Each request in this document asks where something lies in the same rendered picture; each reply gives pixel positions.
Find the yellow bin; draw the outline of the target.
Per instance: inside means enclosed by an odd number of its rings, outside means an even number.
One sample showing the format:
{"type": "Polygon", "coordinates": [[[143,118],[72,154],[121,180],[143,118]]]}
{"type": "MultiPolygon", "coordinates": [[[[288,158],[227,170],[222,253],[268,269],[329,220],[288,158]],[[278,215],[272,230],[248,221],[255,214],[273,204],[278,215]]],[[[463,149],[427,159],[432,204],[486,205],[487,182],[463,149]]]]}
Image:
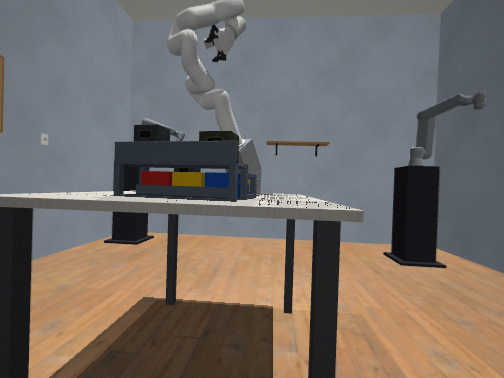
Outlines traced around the yellow bin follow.
{"type": "Polygon", "coordinates": [[[205,187],[205,173],[172,172],[172,186],[205,187]]]}

